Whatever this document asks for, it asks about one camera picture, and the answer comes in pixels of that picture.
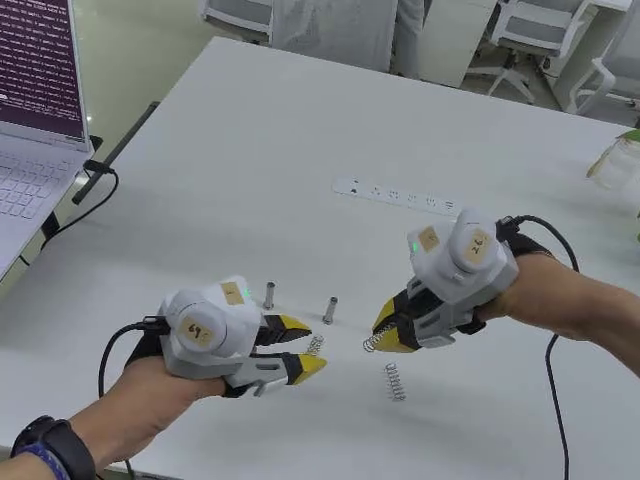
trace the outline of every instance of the metal pin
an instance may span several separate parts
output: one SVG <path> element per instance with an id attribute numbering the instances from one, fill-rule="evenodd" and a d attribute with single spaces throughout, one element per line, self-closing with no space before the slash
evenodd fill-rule
<path id="1" fill-rule="evenodd" d="M 265 310 L 271 310 L 273 308 L 273 292 L 276 289 L 276 284 L 273 282 L 267 283 L 267 296 L 264 299 L 262 307 Z"/>
<path id="2" fill-rule="evenodd" d="M 329 299 L 329 306 L 327 307 L 327 313 L 322 317 L 322 321 L 326 325 L 331 325 L 333 323 L 333 312 L 336 311 L 336 305 L 338 304 L 338 297 L 331 297 Z"/>

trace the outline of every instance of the power strip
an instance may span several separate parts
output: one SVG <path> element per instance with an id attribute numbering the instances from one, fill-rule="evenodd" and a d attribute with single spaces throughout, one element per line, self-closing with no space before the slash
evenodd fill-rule
<path id="1" fill-rule="evenodd" d="M 452 217 L 460 213 L 460 208 L 450 200 L 442 200 L 424 193 L 412 193 L 391 187 L 383 187 L 357 178 L 337 178 L 333 182 L 332 189 L 342 195 L 413 208 L 422 212 Z"/>

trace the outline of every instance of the laptop screen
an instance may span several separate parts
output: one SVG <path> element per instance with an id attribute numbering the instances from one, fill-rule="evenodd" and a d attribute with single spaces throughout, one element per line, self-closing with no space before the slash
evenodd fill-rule
<path id="1" fill-rule="evenodd" d="M 84 137 L 68 0 L 0 0 L 0 121 Z"/>

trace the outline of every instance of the white chair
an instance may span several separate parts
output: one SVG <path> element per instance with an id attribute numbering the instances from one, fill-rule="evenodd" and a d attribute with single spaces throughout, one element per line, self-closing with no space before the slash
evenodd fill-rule
<path id="1" fill-rule="evenodd" d="M 273 0 L 271 46 L 389 71 L 398 0 Z"/>
<path id="2" fill-rule="evenodd" d="M 509 57 L 501 67 L 471 68 L 467 72 L 496 77 L 489 89 L 489 96 L 504 80 L 522 93 L 530 104 L 535 102 L 528 87 L 529 79 L 514 70 L 517 52 L 558 58 L 566 56 L 591 1 L 583 0 L 573 11 L 556 10 L 553 8 L 555 3 L 544 0 L 499 0 L 500 13 L 489 41 L 508 47 Z"/>
<path id="3" fill-rule="evenodd" d="M 571 89 L 570 113 L 586 115 L 605 98 L 640 110 L 640 0 L 633 1 L 602 57 L 591 63 Z"/>
<path id="4" fill-rule="evenodd" d="M 273 0 L 199 0 L 205 20 L 215 18 L 254 32 L 268 33 Z"/>

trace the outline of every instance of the label sticker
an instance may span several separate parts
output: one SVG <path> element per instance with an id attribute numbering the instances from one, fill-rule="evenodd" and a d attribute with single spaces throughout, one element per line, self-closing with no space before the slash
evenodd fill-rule
<path id="1" fill-rule="evenodd" d="M 244 298 L 242 298 L 236 282 L 222 283 L 220 286 L 229 305 L 244 305 Z"/>
<path id="2" fill-rule="evenodd" d="M 424 251 L 427 253 L 440 245 L 440 239 L 433 227 L 425 228 L 422 233 L 418 235 L 418 239 L 422 244 L 422 248 L 424 248 Z"/>
<path id="3" fill-rule="evenodd" d="M 484 230 L 476 228 L 469 242 L 469 246 L 464 253 L 464 258 L 475 265 L 480 265 L 489 251 L 491 236 Z"/>
<path id="4" fill-rule="evenodd" d="M 185 317 L 179 332 L 202 348 L 208 347 L 213 340 L 213 332 L 191 317 Z"/>

